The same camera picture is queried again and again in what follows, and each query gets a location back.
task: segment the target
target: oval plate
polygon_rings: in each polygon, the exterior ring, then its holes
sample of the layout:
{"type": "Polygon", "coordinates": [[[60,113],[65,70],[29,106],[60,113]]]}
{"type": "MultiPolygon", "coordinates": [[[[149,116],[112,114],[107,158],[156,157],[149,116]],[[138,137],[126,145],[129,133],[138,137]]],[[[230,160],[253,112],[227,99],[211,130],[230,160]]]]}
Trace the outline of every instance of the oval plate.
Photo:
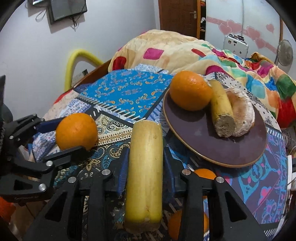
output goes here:
{"type": "Polygon", "coordinates": [[[190,150],[202,158],[225,167],[245,167],[255,163],[266,147],[266,128],[259,111],[255,124],[241,137],[219,137],[215,131],[210,108],[187,111],[177,106],[169,90],[163,98],[163,112],[172,132],[190,150]]]}

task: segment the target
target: pink stripe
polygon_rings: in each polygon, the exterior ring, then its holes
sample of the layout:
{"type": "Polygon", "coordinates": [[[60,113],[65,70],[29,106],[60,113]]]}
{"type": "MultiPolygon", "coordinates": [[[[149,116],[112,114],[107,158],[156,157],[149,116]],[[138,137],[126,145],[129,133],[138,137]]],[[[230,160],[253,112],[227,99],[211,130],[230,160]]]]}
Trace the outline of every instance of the pink stripe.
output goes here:
{"type": "MultiPolygon", "coordinates": [[[[224,25],[227,26],[227,22],[226,22],[226,21],[223,21],[223,20],[221,20],[221,19],[217,19],[217,18],[207,17],[207,22],[209,22],[209,23],[214,23],[214,24],[217,24],[217,25],[224,24],[224,25]]],[[[244,35],[250,37],[249,34],[248,34],[248,31],[247,31],[246,29],[243,29],[243,30],[242,30],[242,33],[243,33],[244,35]]],[[[261,39],[261,40],[265,42],[265,47],[266,47],[266,48],[268,48],[268,49],[269,49],[271,52],[273,52],[274,54],[277,53],[277,49],[276,49],[274,46],[272,46],[270,43],[266,42],[266,41],[263,40],[263,39],[261,39]]]]}

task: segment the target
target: metal bolt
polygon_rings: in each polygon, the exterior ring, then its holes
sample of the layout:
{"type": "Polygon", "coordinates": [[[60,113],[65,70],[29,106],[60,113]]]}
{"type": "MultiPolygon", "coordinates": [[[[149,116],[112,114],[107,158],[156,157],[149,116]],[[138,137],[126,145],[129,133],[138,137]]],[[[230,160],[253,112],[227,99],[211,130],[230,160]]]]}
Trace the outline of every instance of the metal bolt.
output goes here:
{"type": "Polygon", "coordinates": [[[47,165],[48,167],[51,167],[51,166],[52,166],[52,164],[53,164],[53,162],[52,162],[52,161],[47,161],[47,162],[46,162],[46,165],[47,165]]]}
{"type": "Polygon", "coordinates": [[[224,183],[224,178],[223,177],[217,177],[216,181],[219,183],[224,183]]]}
{"type": "Polygon", "coordinates": [[[41,192],[43,192],[43,191],[46,190],[46,185],[45,185],[44,183],[41,183],[41,184],[39,185],[38,189],[39,189],[41,192]]]}
{"type": "Polygon", "coordinates": [[[191,171],[189,169],[183,169],[182,173],[186,176],[190,175],[191,171]]]}
{"type": "Polygon", "coordinates": [[[69,182],[69,183],[74,183],[74,182],[76,182],[76,177],[69,177],[68,182],[69,182]]]}
{"type": "Polygon", "coordinates": [[[104,169],[102,171],[102,174],[105,175],[105,176],[109,175],[110,173],[111,173],[111,171],[109,169],[104,169]]]}

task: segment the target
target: door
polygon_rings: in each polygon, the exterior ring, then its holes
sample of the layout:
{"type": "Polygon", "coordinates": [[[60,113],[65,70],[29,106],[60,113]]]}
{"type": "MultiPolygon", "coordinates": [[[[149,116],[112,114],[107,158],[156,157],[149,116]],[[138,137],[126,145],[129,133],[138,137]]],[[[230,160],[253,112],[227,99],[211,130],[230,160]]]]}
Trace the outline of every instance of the door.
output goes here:
{"type": "Polygon", "coordinates": [[[197,0],[159,0],[160,29],[197,36],[197,0]]]}

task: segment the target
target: orange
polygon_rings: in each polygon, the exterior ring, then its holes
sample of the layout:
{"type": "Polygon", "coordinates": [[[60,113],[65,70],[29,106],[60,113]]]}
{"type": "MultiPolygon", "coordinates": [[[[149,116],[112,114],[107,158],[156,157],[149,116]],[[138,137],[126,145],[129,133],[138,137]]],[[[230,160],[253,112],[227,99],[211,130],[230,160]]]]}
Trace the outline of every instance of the orange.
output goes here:
{"type": "MultiPolygon", "coordinates": [[[[182,219],[182,210],[174,213],[168,221],[168,234],[173,240],[178,240],[179,230],[182,219]]],[[[204,233],[209,229],[209,218],[204,213],[204,233]]]]}
{"type": "Polygon", "coordinates": [[[189,111],[202,110],[213,95],[212,88],[204,78],[188,70],[183,70],[172,78],[169,92],[179,107],[189,111]]]}
{"type": "Polygon", "coordinates": [[[84,146],[90,150],[98,139],[96,122],[84,113],[65,117],[56,129],[56,143],[61,150],[84,146]]]}
{"type": "Polygon", "coordinates": [[[200,168],[194,171],[197,175],[203,178],[214,180],[217,176],[209,169],[200,168]]]}

